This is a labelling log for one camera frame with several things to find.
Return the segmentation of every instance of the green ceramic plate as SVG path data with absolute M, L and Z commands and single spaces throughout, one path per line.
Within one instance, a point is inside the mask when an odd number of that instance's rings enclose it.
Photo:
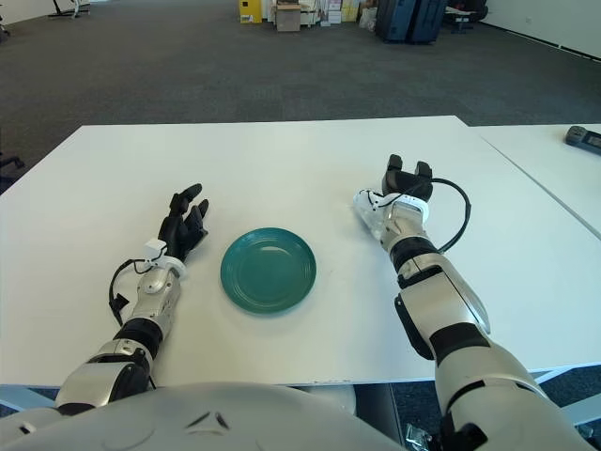
M 276 313 L 296 305 L 315 280 L 313 252 L 301 237 L 282 228 L 248 232 L 223 256 L 223 289 L 252 313 Z

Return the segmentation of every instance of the chair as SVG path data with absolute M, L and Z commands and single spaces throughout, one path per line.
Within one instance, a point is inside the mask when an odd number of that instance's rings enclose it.
M 0 16 L 0 42 L 2 42 L 5 35 L 10 36 L 10 32 L 2 25 L 2 16 Z
M 8 166 L 9 164 L 14 164 L 17 169 L 21 169 L 25 167 L 25 163 L 19 157 L 8 157 L 3 160 L 0 160 L 0 169 Z M 18 178 L 15 177 L 7 177 L 0 175 L 0 193 L 3 193 L 10 185 L 12 185 Z
M 56 12 L 54 14 L 50 14 L 48 17 L 71 16 L 72 19 L 75 19 L 76 17 L 79 17 L 80 12 L 87 12 L 88 15 L 90 13 L 90 6 L 86 5 L 86 6 L 82 7 L 81 0 L 71 0 L 71 3 L 75 4 L 75 8 L 67 9 L 65 11 L 61 10 L 61 8 L 56 3 L 56 0 L 53 0 L 53 3 L 54 3 L 54 8 L 56 9 Z

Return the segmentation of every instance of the wall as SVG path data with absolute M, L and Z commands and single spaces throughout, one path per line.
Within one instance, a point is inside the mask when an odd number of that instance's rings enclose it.
M 4 18 L 3 24 L 15 23 L 45 16 L 56 12 L 53 0 L 1 0 L 0 15 Z M 56 0 L 61 9 L 73 9 L 70 0 Z M 89 3 L 83 0 L 82 5 Z
M 488 0 L 485 23 L 601 57 L 601 0 Z

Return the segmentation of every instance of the white table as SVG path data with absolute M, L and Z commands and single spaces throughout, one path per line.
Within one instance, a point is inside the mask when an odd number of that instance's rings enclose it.
M 601 156 L 565 144 L 570 127 L 517 125 L 474 130 L 601 239 Z M 601 124 L 584 127 L 601 132 Z
M 530 370 L 601 362 L 601 241 L 456 117 L 93 126 L 0 196 L 0 383 L 60 385 L 113 336 L 113 271 L 157 235 L 171 194 L 197 181 L 209 235 L 186 261 L 157 384 L 431 379 L 394 311 L 393 265 L 352 209 L 392 152 L 469 193 L 470 226 L 448 255 L 494 339 Z M 462 215 L 437 187 L 434 241 Z M 219 280 L 229 244 L 261 226 L 294 231 L 316 255 L 313 290 L 277 318 L 244 313 Z M 117 289 L 135 300 L 136 281 L 124 275 Z

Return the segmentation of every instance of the gray carpet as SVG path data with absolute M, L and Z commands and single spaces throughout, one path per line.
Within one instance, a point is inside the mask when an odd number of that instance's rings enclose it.
M 267 23 L 240 25 L 236 2 L 219 0 L 92 9 L 74 21 L 16 23 L 0 44 L 2 151 L 28 168 L 85 124 L 434 115 L 469 125 L 601 122 L 601 64 L 485 25 L 411 46 L 384 44 L 353 23 L 277 34 Z M 601 369 L 544 388 L 560 405 L 572 402 L 601 392 Z M 433 384 L 395 392 L 404 421 L 436 431 Z

